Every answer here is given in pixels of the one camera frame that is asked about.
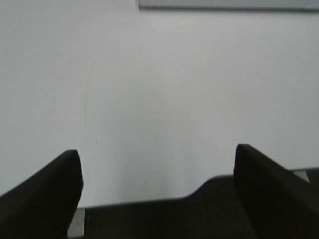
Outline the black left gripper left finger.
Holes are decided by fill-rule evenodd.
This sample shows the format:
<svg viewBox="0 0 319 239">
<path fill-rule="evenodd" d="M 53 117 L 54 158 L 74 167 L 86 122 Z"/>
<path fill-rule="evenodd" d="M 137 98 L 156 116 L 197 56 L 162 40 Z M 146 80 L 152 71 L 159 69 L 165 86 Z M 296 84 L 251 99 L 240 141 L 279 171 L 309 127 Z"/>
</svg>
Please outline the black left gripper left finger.
<svg viewBox="0 0 319 239">
<path fill-rule="evenodd" d="M 2 239 L 65 239 L 83 189 L 77 150 L 67 150 L 0 197 Z"/>
</svg>

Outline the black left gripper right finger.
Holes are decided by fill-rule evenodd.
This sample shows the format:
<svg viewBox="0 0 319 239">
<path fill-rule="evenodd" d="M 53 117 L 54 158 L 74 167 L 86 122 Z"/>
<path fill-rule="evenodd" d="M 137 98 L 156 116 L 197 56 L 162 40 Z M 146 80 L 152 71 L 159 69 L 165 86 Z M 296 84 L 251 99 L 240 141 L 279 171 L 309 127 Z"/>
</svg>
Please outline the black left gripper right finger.
<svg viewBox="0 0 319 239">
<path fill-rule="evenodd" d="M 259 239 L 317 239 L 319 188 L 249 144 L 236 147 L 234 183 Z"/>
</svg>

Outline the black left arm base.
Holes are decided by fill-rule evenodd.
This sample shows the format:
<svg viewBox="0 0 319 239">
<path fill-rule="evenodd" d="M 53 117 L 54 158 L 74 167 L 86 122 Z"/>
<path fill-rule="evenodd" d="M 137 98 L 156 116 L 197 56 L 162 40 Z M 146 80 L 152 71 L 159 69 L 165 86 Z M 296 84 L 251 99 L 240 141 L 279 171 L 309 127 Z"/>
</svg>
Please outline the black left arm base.
<svg viewBox="0 0 319 239">
<path fill-rule="evenodd" d="M 177 199 L 91 207 L 85 239 L 257 239 L 233 175 L 213 177 Z"/>
</svg>

